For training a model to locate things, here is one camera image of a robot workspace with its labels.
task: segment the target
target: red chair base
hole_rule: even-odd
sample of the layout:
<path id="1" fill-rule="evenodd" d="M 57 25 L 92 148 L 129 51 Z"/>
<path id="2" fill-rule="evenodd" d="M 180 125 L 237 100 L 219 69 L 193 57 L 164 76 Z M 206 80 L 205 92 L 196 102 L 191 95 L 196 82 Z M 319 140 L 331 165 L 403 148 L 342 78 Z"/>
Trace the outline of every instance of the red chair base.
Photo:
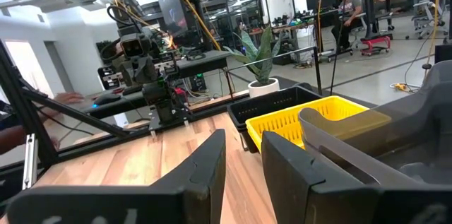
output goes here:
<path id="1" fill-rule="evenodd" d="M 387 47 L 374 47 L 374 44 L 385 42 Z M 362 55 L 372 55 L 373 52 L 380 52 L 381 50 L 385 49 L 388 51 L 391 48 L 391 39 L 388 36 L 384 37 L 378 37 L 373 40 L 361 40 L 361 43 L 364 45 L 367 45 L 367 49 L 361 50 Z"/>

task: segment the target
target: yellow extension cord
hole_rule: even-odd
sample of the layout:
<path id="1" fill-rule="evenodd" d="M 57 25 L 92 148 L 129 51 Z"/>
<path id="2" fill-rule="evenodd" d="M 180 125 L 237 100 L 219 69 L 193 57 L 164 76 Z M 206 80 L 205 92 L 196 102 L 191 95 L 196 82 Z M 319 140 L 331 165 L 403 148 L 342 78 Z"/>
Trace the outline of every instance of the yellow extension cord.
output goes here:
<path id="1" fill-rule="evenodd" d="M 191 5 L 189 0 L 185 0 L 185 3 L 189 6 L 191 12 L 193 12 L 193 14 L 196 16 L 196 18 L 198 19 L 199 24 L 201 25 L 201 27 L 203 28 L 204 32 L 206 33 L 206 35 L 212 40 L 213 45 L 215 45 L 215 47 L 217 48 L 218 51 L 221 51 L 221 47 L 220 45 L 217 43 L 217 41 L 215 40 L 215 38 L 212 36 L 212 34 L 210 33 L 210 31 L 207 29 L 206 25 L 204 24 L 204 22 L 201 20 L 201 17 L 198 15 L 198 13 L 196 12 L 195 8 Z"/>
<path id="2" fill-rule="evenodd" d="M 427 63 L 430 62 L 430 57 L 432 56 L 432 50 L 435 43 L 435 37 L 436 37 L 436 28 L 438 26 L 438 6 L 439 6 L 439 0 L 435 0 L 435 18 L 434 18 L 434 27 L 433 27 L 433 35 L 432 35 L 432 44 L 430 45 L 429 55 L 427 57 Z M 427 70 L 424 72 L 424 80 L 427 77 Z"/>
<path id="3" fill-rule="evenodd" d="M 317 36 L 316 36 L 316 38 L 317 38 L 317 45 L 319 46 L 319 53 L 321 54 L 322 53 L 322 49 L 321 49 L 321 47 L 322 47 L 322 45 L 321 45 L 321 43 L 322 43 L 322 37 L 321 37 L 321 34 L 320 34 L 320 31 L 321 31 L 321 28 L 320 28 L 320 8 L 321 8 L 321 4 L 322 4 L 322 0 L 319 0 L 319 7 L 317 8 L 317 22 L 318 22 L 318 30 L 317 30 Z"/>

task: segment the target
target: ceiling light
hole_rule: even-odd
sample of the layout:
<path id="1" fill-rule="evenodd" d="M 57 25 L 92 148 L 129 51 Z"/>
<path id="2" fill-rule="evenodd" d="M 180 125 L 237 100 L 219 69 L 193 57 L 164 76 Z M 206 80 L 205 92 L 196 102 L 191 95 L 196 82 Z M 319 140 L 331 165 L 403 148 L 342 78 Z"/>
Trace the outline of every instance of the ceiling light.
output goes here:
<path id="1" fill-rule="evenodd" d="M 236 3 L 233 4 L 233 6 L 240 6 L 240 4 L 242 4 L 243 1 L 238 0 Z"/>

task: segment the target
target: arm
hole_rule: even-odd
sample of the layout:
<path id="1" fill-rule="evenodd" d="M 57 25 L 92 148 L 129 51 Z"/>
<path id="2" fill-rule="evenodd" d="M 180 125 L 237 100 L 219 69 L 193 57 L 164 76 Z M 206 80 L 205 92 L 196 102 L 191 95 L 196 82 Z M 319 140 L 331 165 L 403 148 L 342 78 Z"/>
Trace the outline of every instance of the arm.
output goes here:
<path id="1" fill-rule="evenodd" d="M 350 17 L 350 21 L 353 21 L 360 13 L 362 13 L 362 7 L 358 6 L 355 8 L 355 12 L 353 12 L 352 16 Z"/>
<path id="2" fill-rule="evenodd" d="M 7 153 L 25 143 L 25 130 L 21 125 L 0 131 L 0 154 Z"/>

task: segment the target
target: window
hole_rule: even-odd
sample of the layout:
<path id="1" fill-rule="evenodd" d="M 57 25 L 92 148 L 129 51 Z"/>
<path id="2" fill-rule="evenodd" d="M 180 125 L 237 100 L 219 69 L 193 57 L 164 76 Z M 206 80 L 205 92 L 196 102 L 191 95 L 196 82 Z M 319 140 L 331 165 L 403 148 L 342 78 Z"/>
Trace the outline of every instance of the window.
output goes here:
<path id="1" fill-rule="evenodd" d="M 50 98 L 54 97 L 30 43 L 26 41 L 5 41 L 5 44 L 22 77 L 33 88 L 47 94 Z"/>

